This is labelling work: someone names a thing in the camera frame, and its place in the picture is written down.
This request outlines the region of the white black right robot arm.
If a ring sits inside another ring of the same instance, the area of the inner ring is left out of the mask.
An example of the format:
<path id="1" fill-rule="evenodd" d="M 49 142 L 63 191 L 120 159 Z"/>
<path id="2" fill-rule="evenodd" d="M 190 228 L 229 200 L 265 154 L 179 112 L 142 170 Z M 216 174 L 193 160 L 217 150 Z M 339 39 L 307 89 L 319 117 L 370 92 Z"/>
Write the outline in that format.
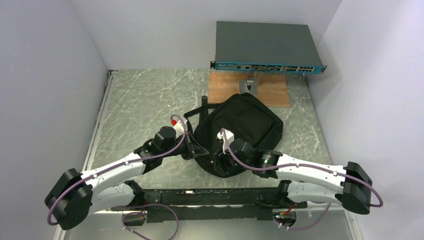
<path id="1" fill-rule="evenodd" d="M 228 163 L 280 182 L 275 200 L 282 208 L 292 203 L 320 202 L 337 204 L 360 215 L 370 213 L 373 181 L 356 162 L 346 166 L 310 162 L 278 151 L 255 149 L 239 138 L 221 137 L 218 143 Z"/>

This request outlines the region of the black student backpack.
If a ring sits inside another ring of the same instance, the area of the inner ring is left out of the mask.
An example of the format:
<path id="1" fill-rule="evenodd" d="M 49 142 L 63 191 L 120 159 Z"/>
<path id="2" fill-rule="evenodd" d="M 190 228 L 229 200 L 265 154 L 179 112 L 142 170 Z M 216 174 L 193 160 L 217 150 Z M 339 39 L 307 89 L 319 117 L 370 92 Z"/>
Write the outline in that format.
<path id="1" fill-rule="evenodd" d="M 231 131 L 234 140 L 241 139 L 257 149 L 253 168 L 268 168 L 276 164 L 275 147 L 282 139 L 284 123 L 255 96 L 236 93 L 222 103 L 205 103 L 183 116 L 188 119 L 193 115 L 199 115 L 199 123 L 195 128 L 188 123 L 189 132 L 209 151 L 208 155 L 197 157 L 195 161 L 209 174 L 219 178 L 233 177 L 218 176 L 214 170 L 215 153 L 222 147 L 217 139 L 221 129 Z"/>

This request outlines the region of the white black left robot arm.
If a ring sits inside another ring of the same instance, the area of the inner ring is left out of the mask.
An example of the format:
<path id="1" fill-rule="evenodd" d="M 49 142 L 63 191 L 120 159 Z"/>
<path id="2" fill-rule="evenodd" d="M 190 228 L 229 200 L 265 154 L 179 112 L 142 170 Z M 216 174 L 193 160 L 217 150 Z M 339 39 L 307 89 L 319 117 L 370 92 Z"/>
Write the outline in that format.
<path id="1" fill-rule="evenodd" d="M 82 172 L 66 170 L 44 200 L 47 223 L 70 230 L 89 215 L 108 208 L 127 206 L 137 210 L 144 203 L 144 192 L 132 177 L 151 172 L 166 157 L 191 160 L 209 153 L 184 126 L 164 126 L 153 138 L 117 161 Z"/>

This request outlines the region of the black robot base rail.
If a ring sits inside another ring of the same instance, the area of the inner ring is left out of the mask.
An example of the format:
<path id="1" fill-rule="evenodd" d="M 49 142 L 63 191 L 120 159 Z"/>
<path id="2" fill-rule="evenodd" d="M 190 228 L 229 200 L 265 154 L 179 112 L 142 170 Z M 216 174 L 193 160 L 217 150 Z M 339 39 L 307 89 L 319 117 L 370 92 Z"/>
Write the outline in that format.
<path id="1" fill-rule="evenodd" d="M 232 220 L 255 219 L 270 221 L 280 210 L 307 208 L 306 202 L 291 203 L 276 187 L 253 188 L 195 188 L 144 189 L 124 210 L 142 210 L 148 223 L 173 220 L 175 211 L 179 220 Z"/>

